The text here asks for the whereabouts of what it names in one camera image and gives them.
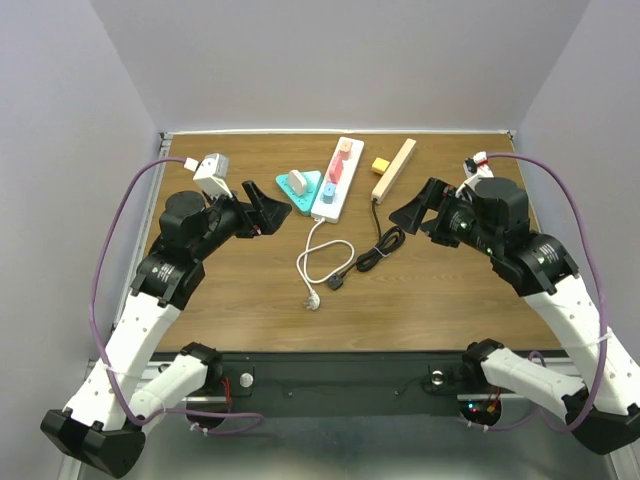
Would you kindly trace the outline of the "teal triangular power strip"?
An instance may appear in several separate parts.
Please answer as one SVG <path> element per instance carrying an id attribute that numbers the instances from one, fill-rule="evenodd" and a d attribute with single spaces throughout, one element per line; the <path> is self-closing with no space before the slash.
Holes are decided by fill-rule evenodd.
<path id="1" fill-rule="evenodd" d="M 322 173 L 317 170 L 291 170 L 278 175 L 275 181 L 297 210 L 309 216 L 322 179 Z"/>

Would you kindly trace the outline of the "white grey adapter plug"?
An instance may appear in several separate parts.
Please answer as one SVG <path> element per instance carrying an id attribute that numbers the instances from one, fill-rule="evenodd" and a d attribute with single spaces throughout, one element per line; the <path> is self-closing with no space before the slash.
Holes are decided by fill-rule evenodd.
<path id="1" fill-rule="evenodd" d="M 308 181 L 298 170 L 290 170 L 287 175 L 287 184 L 296 196 L 301 197 L 307 193 Z"/>

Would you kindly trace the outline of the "yellow charger plug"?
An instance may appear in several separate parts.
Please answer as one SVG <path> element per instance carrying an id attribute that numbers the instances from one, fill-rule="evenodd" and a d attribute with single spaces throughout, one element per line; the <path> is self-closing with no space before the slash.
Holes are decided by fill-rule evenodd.
<path id="1" fill-rule="evenodd" d="M 389 165 L 390 165 L 389 161 L 387 161 L 387 160 L 385 160 L 383 158 L 377 157 L 373 161 L 373 163 L 371 165 L 371 169 L 372 169 L 372 171 L 374 173 L 376 173 L 378 175 L 383 175 L 386 172 L 386 170 L 388 169 Z"/>

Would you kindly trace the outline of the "blue charger plug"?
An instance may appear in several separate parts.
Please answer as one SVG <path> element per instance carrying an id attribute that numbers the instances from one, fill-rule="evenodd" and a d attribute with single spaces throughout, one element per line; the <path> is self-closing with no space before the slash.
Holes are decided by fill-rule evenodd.
<path id="1" fill-rule="evenodd" d="M 325 204 L 332 204 L 335 198 L 336 184 L 327 182 L 322 191 L 322 202 Z"/>

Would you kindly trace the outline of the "white multicolour power strip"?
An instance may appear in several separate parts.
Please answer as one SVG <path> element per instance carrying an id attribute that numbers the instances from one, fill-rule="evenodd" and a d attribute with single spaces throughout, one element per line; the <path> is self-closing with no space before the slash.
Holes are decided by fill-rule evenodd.
<path id="1" fill-rule="evenodd" d="M 363 150 L 363 141 L 339 138 L 311 208 L 314 219 L 338 222 Z"/>

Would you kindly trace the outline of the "pink multi-socket adapter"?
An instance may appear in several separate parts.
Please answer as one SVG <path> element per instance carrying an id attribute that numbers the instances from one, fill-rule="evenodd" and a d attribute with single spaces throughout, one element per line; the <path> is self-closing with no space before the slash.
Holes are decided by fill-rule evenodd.
<path id="1" fill-rule="evenodd" d="M 332 157 L 328 171 L 327 182 L 338 184 L 344 170 L 344 164 L 350 159 L 350 153 L 348 155 L 341 154 L 339 151 Z"/>

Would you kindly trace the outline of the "beige wooden power strip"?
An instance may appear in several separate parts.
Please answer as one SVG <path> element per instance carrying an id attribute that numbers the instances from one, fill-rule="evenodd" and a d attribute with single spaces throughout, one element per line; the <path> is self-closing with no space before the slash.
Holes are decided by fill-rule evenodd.
<path id="1" fill-rule="evenodd" d="M 405 140 L 402 147 L 396 153 L 394 159 L 380 178 L 371 192 L 371 200 L 376 204 L 381 204 L 391 190 L 398 176 L 403 171 L 407 162 L 412 157 L 416 149 L 417 141 L 411 138 Z"/>

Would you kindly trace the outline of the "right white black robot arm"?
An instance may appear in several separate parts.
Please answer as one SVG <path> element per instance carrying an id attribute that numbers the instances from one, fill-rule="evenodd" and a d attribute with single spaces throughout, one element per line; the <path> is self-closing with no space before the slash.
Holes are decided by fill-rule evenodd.
<path id="1" fill-rule="evenodd" d="M 498 277 L 545 321 L 579 373 L 559 374 L 486 339 L 463 354 L 460 378 L 466 387 L 492 385 L 527 398 L 599 455 L 638 440 L 639 366 L 601 326 L 603 316 L 564 246 L 531 229 L 524 189 L 506 178 L 484 178 L 458 195 L 454 186 L 431 178 L 389 219 L 436 244 L 465 244 L 487 255 Z"/>

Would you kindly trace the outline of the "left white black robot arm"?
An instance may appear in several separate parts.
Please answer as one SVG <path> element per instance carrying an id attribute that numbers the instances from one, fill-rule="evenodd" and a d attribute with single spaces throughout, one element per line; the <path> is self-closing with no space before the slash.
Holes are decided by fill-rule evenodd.
<path id="1" fill-rule="evenodd" d="M 231 394 L 222 355 L 192 342 L 144 387 L 138 385 L 159 341 L 204 279 L 204 260 L 231 237 L 272 235 L 291 206 L 266 196 L 252 181 L 248 196 L 212 197 L 182 191 L 165 202 L 160 234 L 139 264 L 121 319 L 78 392 L 48 411 L 45 436 L 64 454 L 113 478 L 135 465 L 147 434 L 191 393 Z"/>

